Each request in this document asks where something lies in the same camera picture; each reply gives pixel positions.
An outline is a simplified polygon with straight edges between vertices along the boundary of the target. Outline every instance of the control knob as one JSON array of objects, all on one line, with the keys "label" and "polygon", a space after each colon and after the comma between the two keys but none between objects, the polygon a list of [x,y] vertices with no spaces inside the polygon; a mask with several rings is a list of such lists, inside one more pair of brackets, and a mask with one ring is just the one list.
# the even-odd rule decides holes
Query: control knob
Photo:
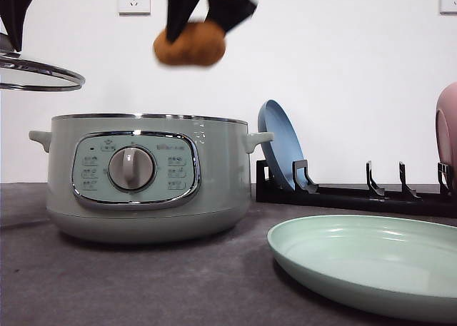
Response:
[{"label": "control knob", "polygon": [[117,151],[109,161],[111,180],[124,190],[144,187],[154,174],[154,162],[144,150],[135,147]]}]

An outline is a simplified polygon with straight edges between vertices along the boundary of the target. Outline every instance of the pot lid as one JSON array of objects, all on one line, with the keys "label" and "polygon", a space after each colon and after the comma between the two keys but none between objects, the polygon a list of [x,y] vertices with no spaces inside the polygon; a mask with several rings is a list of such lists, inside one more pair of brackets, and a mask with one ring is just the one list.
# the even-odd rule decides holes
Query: pot lid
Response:
[{"label": "pot lid", "polygon": [[2,42],[0,50],[0,89],[16,91],[62,92],[80,89],[83,76],[64,68],[24,58],[19,53],[7,52]]}]

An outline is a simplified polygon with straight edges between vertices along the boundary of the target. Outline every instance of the green plate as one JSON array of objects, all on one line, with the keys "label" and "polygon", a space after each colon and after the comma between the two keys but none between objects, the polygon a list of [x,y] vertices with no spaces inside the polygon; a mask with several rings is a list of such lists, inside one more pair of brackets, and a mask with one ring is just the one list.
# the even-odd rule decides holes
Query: green plate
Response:
[{"label": "green plate", "polygon": [[278,224],[268,243],[307,288],[390,317],[457,322],[457,228],[366,215]]}]

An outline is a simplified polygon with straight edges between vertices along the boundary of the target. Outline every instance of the dish rack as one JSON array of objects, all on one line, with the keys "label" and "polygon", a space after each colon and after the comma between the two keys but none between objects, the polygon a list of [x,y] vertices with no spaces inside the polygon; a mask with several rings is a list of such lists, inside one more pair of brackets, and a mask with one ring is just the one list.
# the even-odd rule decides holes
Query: dish rack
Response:
[{"label": "dish rack", "polygon": [[[375,182],[371,161],[366,163],[365,188],[337,188],[315,184],[309,177],[307,160],[294,161],[291,165],[295,191],[288,192],[275,182],[266,161],[257,161],[257,202],[457,218],[457,192],[452,184],[454,171],[452,166],[444,163],[438,163],[439,193],[419,193],[410,188],[406,184],[406,169],[402,162],[399,164],[400,191],[381,188]],[[302,169],[308,185],[301,185],[297,180],[298,171]]]}]

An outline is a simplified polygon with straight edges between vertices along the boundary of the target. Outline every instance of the sponge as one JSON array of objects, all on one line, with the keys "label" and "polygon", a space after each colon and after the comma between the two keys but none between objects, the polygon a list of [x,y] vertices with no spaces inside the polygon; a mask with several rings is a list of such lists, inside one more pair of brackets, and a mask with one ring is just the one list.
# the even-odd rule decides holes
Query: sponge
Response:
[{"label": "sponge", "polygon": [[171,43],[164,29],[154,41],[157,59],[169,66],[211,66],[226,51],[225,31],[214,21],[188,22],[179,37]]}]

